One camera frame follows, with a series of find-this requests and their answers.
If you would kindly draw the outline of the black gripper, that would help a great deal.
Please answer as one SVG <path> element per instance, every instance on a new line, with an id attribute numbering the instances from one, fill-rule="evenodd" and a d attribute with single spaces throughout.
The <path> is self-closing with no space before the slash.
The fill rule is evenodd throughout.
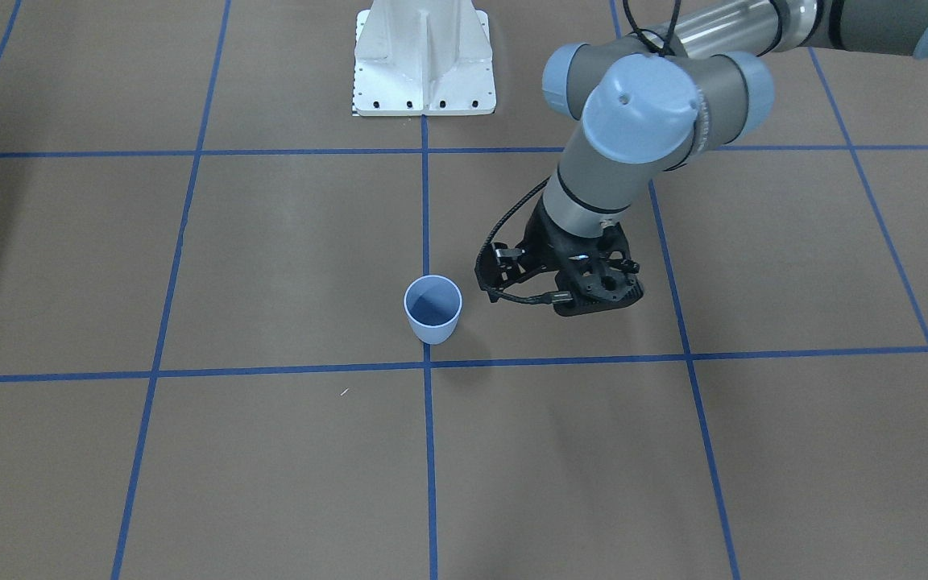
<path id="1" fill-rule="evenodd" d="M 638 280 L 640 265 L 630 255 L 622 226 L 608 226 L 595 238 L 564 231 L 551 220 L 544 202 L 537 202 L 522 241 L 515 246 L 495 241 L 495 235 L 525 201 L 518 201 L 492 228 L 475 260 L 475 278 L 490 302 L 549 305 L 561 317 L 625 309 L 644 297 Z M 515 295 L 511 288 L 544 274 L 555 287 L 536 295 Z"/>

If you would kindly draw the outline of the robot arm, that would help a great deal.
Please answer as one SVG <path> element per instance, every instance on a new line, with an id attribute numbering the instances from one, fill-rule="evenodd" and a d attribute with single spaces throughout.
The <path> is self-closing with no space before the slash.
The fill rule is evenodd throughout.
<path id="1" fill-rule="evenodd" d="M 641 300 L 622 216 L 660 173 L 755 131 L 776 100 L 764 56 L 802 47 L 928 60 L 928 1 L 719 1 L 612 43 L 558 48 L 542 91 L 577 128 L 528 194 L 520 242 L 487 236 L 480 290 L 563 317 Z"/>

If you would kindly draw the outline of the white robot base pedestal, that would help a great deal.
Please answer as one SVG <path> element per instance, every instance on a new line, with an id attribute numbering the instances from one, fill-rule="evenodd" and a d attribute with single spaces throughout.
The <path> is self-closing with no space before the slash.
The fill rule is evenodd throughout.
<path id="1" fill-rule="evenodd" d="M 490 19 L 471 1 L 375 1 L 356 15 L 351 113 L 489 115 Z"/>

